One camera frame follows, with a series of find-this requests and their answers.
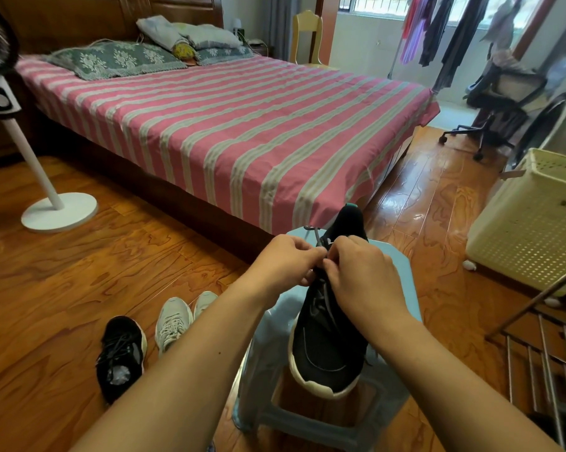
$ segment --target black sneaker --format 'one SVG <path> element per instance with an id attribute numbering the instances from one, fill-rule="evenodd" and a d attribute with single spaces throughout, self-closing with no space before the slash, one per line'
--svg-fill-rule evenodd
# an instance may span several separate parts
<path id="1" fill-rule="evenodd" d="M 340 235 L 367 240 L 362 212 L 346 205 L 320 243 L 327 250 Z M 367 340 L 342 312 L 324 270 L 315 268 L 317 279 L 291 328 L 287 353 L 294 379 L 310 393 L 336 400 L 346 396 L 358 382 Z"/>
<path id="2" fill-rule="evenodd" d="M 112 404 L 143 374 L 147 338 L 134 320 L 116 316 L 107 322 L 101 344 L 95 362 L 97 380 L 103 397 Z"/>

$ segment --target shoe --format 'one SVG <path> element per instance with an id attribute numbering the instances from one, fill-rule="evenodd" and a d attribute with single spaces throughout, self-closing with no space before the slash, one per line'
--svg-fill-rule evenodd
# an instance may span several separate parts
<path id="1" fill-rule="evenodd" d="M 189 305 L 180 298 L 172 297 L 162 306 L 158 322 L 155 324 L 155 341 L 158 344 L 158 357 L 185 333 L 193 323 Z"/>
<path id="2" fill-rule="evenodd" d="M 340 235 L 367 240 L 358 207 L 344 206 L 320 243 L 329 250 Z M 367 340 L 339 307 L 325 271 L 314 271 L 317 277 L 291 328 L 287 346 L 289 366 L 294 379 L 310 393 L 337 400 L 356 386 Z"/>
<path id="3" fill-rule="evenodd" d="M 112 404 L 142 376 L 147 338 L 134 320 L 116 316 L 107 322 L 101 344 L 95 370 L 101 393 Z"/>
<path id="4" fill-rule="evenodd" d="M 197 320 L 199 315 L 205 311 L 205 309 L 211 305 L 214 300 L 218 298 L 214 292 L 203 292 L 195 299 L 195 309 L 193 310 L 193 320 Z"/>

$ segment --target laundry basket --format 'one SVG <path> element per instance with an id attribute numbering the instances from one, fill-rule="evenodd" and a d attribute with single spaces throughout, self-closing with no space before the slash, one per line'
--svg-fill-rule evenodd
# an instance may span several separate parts
<path id="1" fill-rule="evenodd" d="M 566 273 L 566 156 L 532 149 L 517 170 L 473 223 L 466 254 L 544 290 Z"/>

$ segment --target bedsheet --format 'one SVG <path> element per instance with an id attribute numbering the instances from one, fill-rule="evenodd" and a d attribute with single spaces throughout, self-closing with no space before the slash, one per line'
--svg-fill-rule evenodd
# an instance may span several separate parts
<path id="1" fill-rule="evenodd" d="M 369 195 L 439 112 L 414 83 L 264 57 L 93 82 L 35 56 L 16 69 L 54 121 L 272 234 Z"/>

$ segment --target headboard panel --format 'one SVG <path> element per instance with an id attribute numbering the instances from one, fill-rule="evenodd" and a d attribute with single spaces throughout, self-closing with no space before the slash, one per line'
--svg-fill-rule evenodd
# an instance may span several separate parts
<path id="1" fill-rule="evenodd" d="M 172 22 L 222 27 L 220 0 L 0 0 L 23 53 L 47 53 L 93 41 L 135 40 L 136 20 L 161 14 Z"/>

